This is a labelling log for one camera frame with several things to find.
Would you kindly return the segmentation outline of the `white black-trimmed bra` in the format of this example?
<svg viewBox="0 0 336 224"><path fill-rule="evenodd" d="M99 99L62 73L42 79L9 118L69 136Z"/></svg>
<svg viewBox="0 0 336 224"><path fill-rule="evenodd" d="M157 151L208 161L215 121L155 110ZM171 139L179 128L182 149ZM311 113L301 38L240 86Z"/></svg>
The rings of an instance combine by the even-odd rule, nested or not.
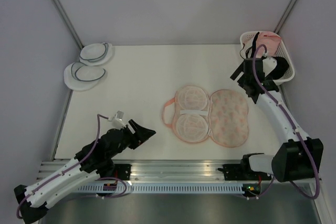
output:
<svg viewBox="0 0 336 224"><path fill-rule="evenodd" d="M254 56L255 53L255 49L257 49L256 47L256 41L258 38L260 31L257 32L257 34L254 36L253 39L251 39L250 41L247 42L247 44L243 44L242 49L240 50L239 54L243 59L246 58L251 58ZM265 51L265 49L262 47L258 50L257 58L263 58L263 57L268 57L267 56L267 51Z"/></svg>

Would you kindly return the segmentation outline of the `floral mesh laundry bag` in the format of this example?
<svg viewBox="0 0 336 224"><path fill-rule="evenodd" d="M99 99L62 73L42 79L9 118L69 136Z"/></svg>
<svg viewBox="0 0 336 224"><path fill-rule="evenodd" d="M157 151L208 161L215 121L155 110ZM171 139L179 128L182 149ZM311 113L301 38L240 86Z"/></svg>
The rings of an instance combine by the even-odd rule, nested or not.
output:
<svg viewBox="0 0 336 224"><path fill-rule="evenodd" d="M179 88L162 109L162 122L176 137L189 144L211 138L216 144L236 148L249 136L248 103L234 90L209 95L198 86Z"/></svg>

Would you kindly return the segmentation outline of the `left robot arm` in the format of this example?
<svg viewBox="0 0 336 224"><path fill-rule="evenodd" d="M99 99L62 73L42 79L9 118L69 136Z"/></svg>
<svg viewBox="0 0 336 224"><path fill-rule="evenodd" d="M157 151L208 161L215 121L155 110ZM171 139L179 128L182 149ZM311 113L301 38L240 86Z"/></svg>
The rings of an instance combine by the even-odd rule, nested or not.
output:
<svg viewBox="0 0 336 224"><path fill-rule="evenodd" d="M43 218L61 199L86 183L95 180L115 180L113 157L129 148L134 150L156 134L154 130L129 120L118 129L97 133L96 139L84 146L62 168L33 185L18 185L14 194L18 202L16 217L24 223L34 223Z"/></svg>

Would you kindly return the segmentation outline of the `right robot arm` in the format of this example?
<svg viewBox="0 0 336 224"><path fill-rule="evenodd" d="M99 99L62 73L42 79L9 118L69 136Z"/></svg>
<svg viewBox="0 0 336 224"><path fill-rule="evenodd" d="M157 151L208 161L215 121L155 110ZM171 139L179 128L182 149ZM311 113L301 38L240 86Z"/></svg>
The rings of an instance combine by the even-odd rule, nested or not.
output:
<svg viewBox="0 0 336 224"><path fill-rule="evenodd" d="M275 176L279 182L319 178L323 144L311 138L292 117L279 87L265 78L262 59L245 59L230 77L266 115L280 148L275 155L252 153L243 156L239 172L245 179L258 172Z"/></svg>

